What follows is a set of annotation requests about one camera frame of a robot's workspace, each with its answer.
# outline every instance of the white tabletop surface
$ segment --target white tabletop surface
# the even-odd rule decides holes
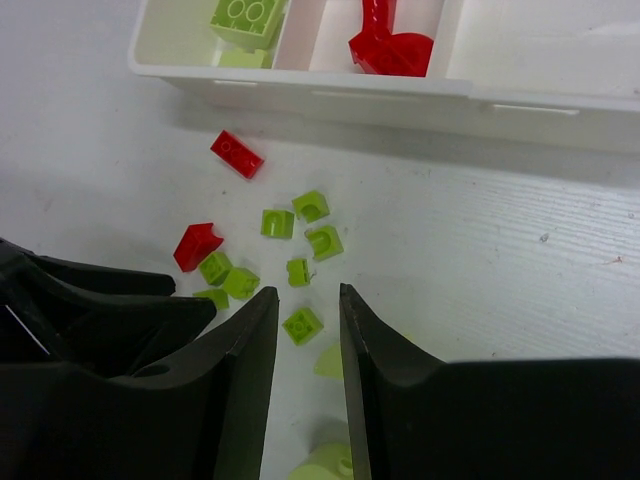
[[[340,282],[447,361],[638,355],[636,158],[216,110],[127,70],[136,3],[0,0],[0,236],[169,273],[190,295],[204,281],[172,253],[213,221],[232,260],[278,287],[281,320],[312,306],[316,339],[279,334],[262,478],[345,438],[342,385],[312,372],[338,340]],[[209,152],[223,128],[266,157],[254,181]],[[346,251],[294,290],[285,264],[310,253],[305,226],[268,240],[260,216],[311,188]]]

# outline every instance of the white plastic bin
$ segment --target white plastic bin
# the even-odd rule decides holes
[[[224,106],[640,152],[637,0],[398,0],[435,39],[426,78],[365,75],[361,0],[289,0],[272,69],[217,68],[217,0],[144,0],[131,69]]]

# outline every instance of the green lego brick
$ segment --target green lego brick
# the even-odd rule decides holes
[[[290,239],[294,220],[293,213],[286,210],[264,210],[260,232],[266,237]]]
[[[205,258],[198,270],[209,285],[220,286],[233,268],[229,258],[222,252],[213,252]]]
[[[336,380],[344,380],[344,372],[342,371],[342,350],[340,343],[331,345],[325,350],[316,361],[313,367],[313,373],[321,377],[335,378]]]
[[[339,443],[320,445],[287,480],[353,480],[351,448]]]
[[[251,49],[267,49],[286,0],[219,0],[211,27],[220,38]]]
[[[322,322],[308,307],[291,315],[282,326],[297,346],[309,342],[323,328]]]
[[[338,232],[331,225],[309,230],[305,232],[305,236],[311,243],[314,253],[313,259],[317,262],[344,252]]]
[[[253,53],[243,50],[222,52],[218,67],[227,68],[271,68],[273,59],[266,50],[256,50]]]
[[[291,201],[298,218],[303,218],[307,223],[315,222],[329,215],[327,199],[317,190],[311,190]]]
[[[219,288],[212,288],[210,290],[203,290],[202,292],[196,292],[194,297],[208,298],[216,304],[218,310],[226,310],[229,308],[229,295],[224,290]]]
[[[289,260],[287,262],[287,272],[289,272],[289,285],[292,287],[305,287],[311,283],[306,258]]]
[[[253,295],[260,284],[260,278],[247,268],[232,268],[222,289],[236,300],[245,300]]]

